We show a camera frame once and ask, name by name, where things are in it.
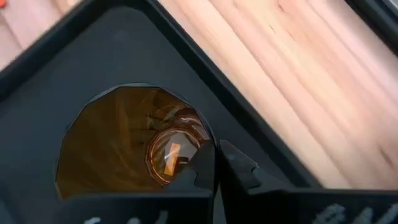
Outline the amber glass cup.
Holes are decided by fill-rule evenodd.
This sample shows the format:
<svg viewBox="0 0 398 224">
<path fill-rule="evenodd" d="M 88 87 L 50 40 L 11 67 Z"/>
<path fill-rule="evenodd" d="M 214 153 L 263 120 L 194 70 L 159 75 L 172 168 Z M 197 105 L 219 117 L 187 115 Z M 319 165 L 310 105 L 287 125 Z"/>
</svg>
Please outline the amber glass cup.
<svg viewBox="0 0 398 224">
<path fill-rule="evenodd" d="M 58 157 L 58 194 L 160 191 L 210 140 L 204 119 L 171 92 L 118 86 L 92 99 L 69 127 Z"/>
</svg>

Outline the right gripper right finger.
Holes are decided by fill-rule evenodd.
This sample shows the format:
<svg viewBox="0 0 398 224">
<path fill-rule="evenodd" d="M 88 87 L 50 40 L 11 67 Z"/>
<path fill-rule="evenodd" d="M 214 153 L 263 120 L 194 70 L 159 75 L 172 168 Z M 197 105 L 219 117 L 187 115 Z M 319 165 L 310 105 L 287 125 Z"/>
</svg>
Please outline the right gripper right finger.
<svg viewBox="0 0 398 224">
<path fill-rule="evenodd" d="M 228 141 L 219 147 L 229 224 L 398 224 L 398 191 L 293 187 Z"/>
</svg>

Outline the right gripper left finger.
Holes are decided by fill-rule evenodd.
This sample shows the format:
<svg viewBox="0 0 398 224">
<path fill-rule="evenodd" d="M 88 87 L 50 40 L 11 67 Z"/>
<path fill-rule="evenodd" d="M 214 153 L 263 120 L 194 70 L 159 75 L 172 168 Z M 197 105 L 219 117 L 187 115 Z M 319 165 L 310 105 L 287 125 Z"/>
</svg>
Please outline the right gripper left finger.
<svg viewBox="0 0 398 224">
<path fill-rule="evenodd" d="M 33 224 L 210 224 L 215 147 L 167 143 L 155 159 L 128 150 L 127 164 L 62 151 L 52 203 L 32 207 Z"/>
</svg>

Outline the black aluminium table frame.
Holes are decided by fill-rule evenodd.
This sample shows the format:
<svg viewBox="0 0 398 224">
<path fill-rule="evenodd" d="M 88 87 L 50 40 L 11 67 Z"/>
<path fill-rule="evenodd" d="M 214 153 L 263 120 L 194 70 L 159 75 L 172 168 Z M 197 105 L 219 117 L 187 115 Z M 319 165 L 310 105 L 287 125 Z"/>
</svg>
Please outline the black aluminium table frame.
<svg viewBox="0 0 398 224">
<path fill-rule="evenodd" d="M 345 0 L 398 57 L 398 0 Z"/>
</svg>

